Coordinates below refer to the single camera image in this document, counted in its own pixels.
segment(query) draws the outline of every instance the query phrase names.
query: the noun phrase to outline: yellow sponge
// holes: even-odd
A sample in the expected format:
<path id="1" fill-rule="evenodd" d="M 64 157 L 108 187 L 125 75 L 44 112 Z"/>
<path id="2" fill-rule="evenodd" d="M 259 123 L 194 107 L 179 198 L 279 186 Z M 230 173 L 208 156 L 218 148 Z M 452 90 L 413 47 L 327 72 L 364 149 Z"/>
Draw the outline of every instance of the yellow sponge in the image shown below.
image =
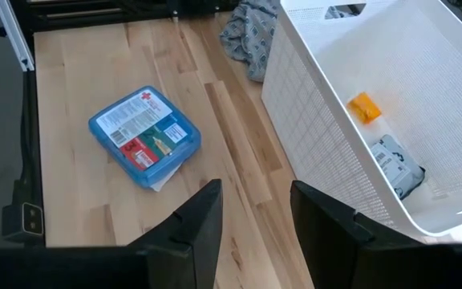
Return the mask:
<path id="1" fill-rule="evenodd" d="M 381 115 L 381 111 L 368 97 L 366 92 L 360 93 L 347 105 L 363 124 L 369 124 Z"/>

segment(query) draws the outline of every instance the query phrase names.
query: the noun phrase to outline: metal frame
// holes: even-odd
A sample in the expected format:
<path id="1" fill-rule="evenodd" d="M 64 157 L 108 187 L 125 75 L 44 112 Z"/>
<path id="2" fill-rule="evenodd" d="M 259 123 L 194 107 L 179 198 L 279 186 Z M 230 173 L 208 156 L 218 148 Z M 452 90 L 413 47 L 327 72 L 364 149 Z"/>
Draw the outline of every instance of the metal frame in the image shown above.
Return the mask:
<path id="1" fill-rule="evenodd" d="M 30 195 L 16 196 L 43 208 L 39 109 L 34 71 L 34 33 L 86 26 L 214 14 L 234 9 L 239 0 L 0 0 L 0 37 L 8 36 L 21 64 L 22 177 Z M 32 246 L 45 245 L 33 243 Z"/>

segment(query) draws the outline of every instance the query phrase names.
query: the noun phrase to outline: blue plastic case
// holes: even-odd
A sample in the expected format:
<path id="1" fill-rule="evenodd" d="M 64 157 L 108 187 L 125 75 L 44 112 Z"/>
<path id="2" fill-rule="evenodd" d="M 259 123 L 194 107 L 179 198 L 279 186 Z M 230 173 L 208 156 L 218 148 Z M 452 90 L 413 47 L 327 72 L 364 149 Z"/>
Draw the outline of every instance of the blue plastic case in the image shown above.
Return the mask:
<path id="1" fill-rule="evenodd" d="M 151 86 L 105 108 L 88 121 L 88 127 L 144 188 L 165 178 L 201 146 L 199 130 Z"/>

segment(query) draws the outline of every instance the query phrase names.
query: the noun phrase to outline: white plastic basket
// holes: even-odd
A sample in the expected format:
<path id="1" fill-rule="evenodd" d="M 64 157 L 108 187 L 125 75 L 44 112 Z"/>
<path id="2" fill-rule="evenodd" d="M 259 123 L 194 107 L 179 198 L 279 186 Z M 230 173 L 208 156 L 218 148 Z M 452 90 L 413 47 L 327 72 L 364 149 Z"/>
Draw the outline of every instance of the white plastic basket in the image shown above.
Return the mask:
<path id="1" fill-rule="evenodd" d="M 398 231 L 462 227 L 462 22 L 440 0 L 364 1 L 353 18 L 286 0 L 262 99 L 302 181 Z M 367 92 L 383 112 L 356 122 L 347 102 Z M 427 170 L 400 201 L 369 147 L 392 135 Z"/>

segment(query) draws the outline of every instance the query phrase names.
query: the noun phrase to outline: gray fabric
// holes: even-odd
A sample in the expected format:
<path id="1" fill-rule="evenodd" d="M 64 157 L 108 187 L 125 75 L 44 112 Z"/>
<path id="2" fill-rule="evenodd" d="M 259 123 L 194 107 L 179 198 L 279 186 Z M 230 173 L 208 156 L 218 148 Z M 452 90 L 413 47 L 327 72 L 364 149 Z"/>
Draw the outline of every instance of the gray fabric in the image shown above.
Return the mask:
<path id="1" fill-rule="evenodd" d="M 326 19 L 348 18 L 354 16 L 357 15 L 354 15 L 346 11 L 341 11 L 336 6 L 329 7 L 329 10 L 326 13 Z"/>
<path id="2" fill-rule="evenodd" d="M 242 0 L 221 33 L 225 53 L 249 66 L 247 76 L 263 82 L 278 20 L 279 0 Z"/>

